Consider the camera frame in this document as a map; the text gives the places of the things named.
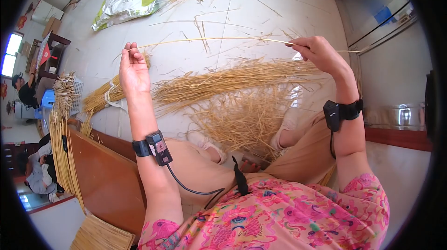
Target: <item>pink floral shirt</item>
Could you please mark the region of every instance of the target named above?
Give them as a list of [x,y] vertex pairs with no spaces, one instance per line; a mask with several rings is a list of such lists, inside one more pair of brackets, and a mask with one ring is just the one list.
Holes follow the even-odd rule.
[[229,191],[181,226],[146,222],[139,249],[378,249],[389,222],[388,199],[370,174],[337,192],[278,179]]

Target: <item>person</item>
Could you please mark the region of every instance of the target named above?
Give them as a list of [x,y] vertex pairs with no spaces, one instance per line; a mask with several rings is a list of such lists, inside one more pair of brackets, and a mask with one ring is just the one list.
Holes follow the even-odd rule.
[[[354,74],[323,37],[298,38],[292,48],[332,75],[337,102],[359,100]],[[122,51],[120,83],[127,99],[131,134],[144,140],[158,130],[150,94],[150,77],[136,43]],[[171,169],[189,189],[214,191],[211,203],[190,218],[181,199],[205,204],[214,195],[197,195],[179,186],[166,166],[152,156],[137,157],[147,197],[139,249],[378,249],[389,222],[388,198],[366,159],[363,118],[341,122],[334,133],[323,113],[297,127],[296,109],[285,114],[272,139],[287,152],[264,172],[245,174],[248,194],[241,196],[230,168],[220,166],[221,150],[198,132],[189,141],[165,138]],[[316,183],[336,164],[339,191]]]
[[19,99],[27,107],[39,108],[42,102],[43,94],[45,90],[52,89],[55,83],[55,79],[42,77],[36,88],[36,65],[31,65],[30,79],[25,82],[23,77],[19,74],[15,74],[12,78],[13,87],[19,93]]
[[22,152],[17,155],[19,171],[25,175],[25,185],[36,194],[46,194],[51,202],[64,193],[57,183],[57,176],[51,154],[51,143],[43,145],[39,150],[28,156]]

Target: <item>window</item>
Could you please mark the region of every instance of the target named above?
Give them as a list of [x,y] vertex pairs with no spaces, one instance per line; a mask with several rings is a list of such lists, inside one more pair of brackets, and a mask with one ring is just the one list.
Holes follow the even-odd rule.
[[6,53],[3,56],[3,63],[1,67],[1,74],[7,77],[13,76],[14,64],[16,63],[16,54],[19,51],[22,43],[23,35],[19,32],[14,32],[9,36],[8,45],[6,46]]

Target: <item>rope tie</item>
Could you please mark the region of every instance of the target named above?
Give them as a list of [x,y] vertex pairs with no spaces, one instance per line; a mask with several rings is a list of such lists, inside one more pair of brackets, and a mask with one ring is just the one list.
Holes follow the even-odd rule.
[[117,87],[117,85],[114,85],[112,81],[109,81],[109,83],[110,83],[110,88],[109,88],[109,90],[107,90],[106,93],[104,93],[104,100],[106,101],[105,107],[107,108],[109,106],[112,106],[112,107],[121,108],[127,114],[127,110],[125,108],[123,108],[120,104],[118,104],[117,103],[118,101],[115,101],[115,102],[111,101],[110,92],[112,92]]

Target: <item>tile floor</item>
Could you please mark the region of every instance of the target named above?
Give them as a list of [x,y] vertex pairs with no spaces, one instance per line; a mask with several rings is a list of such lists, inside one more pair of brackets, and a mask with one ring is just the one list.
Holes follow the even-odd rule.
[[[84,81],[85,97],[112,79],[119,70],[120,53],[126,42],[138,45],[184,38],[198,38],[194,16],[204,21],[207,37],[254,37],[271,33],[271,38],[287,41],[287,34],[297,37],[321,35],[337,50],[346,50],[342,21],[334,0],[184,0],[172,7],[143,18],[134,19],[94,32],[90,25],[103,0],[81,0],[76,8],[64,14],[59,29],[61,36],[71,40],[61,61],[61,71],[74,70]],[[291,58],[295,52],[279,43],[260,43],[249,40],[208,41],[205,52],[200,41],[178,42],[146,49],[150,54],[151,81],[169,80],[190,70],[208,72],[206,68],[224,68],[231,58],[265,59]],[[349,61],[347,53],[342,53]],[[335,96],[332,79],[311,86],[303,100],[303,117],[320,111],[323,103]],[[183,113],[165,115],[158,120],[167,137],[184,138],[190,119]],[[106,134],[131,141],[128,115],[117,108],[106,108],[92,118],[93,128]],[[198,207],[184,203],[186,215]]]

